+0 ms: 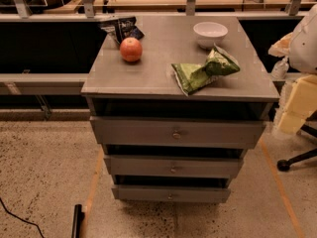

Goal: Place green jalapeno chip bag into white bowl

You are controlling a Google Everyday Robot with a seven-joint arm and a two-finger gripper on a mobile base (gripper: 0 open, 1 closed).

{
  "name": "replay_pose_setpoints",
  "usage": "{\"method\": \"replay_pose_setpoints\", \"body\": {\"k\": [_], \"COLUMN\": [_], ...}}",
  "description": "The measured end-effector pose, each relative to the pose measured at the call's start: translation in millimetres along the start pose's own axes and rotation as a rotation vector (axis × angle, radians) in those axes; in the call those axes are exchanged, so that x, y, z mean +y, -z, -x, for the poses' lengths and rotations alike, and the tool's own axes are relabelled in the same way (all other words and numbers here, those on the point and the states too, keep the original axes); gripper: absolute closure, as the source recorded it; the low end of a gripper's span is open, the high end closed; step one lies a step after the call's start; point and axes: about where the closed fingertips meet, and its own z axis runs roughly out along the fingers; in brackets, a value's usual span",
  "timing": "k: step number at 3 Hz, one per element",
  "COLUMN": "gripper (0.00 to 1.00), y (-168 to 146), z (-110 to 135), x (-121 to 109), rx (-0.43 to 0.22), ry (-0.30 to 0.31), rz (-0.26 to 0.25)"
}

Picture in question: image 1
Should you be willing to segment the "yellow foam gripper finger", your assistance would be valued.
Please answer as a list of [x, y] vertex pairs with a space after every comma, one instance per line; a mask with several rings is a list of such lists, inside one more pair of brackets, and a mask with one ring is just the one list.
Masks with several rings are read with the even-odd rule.
[[317, 111], [317, 75], [306, 75], [287, 81], [281, 90], [276, 111], [278, 131], [293, 135]]

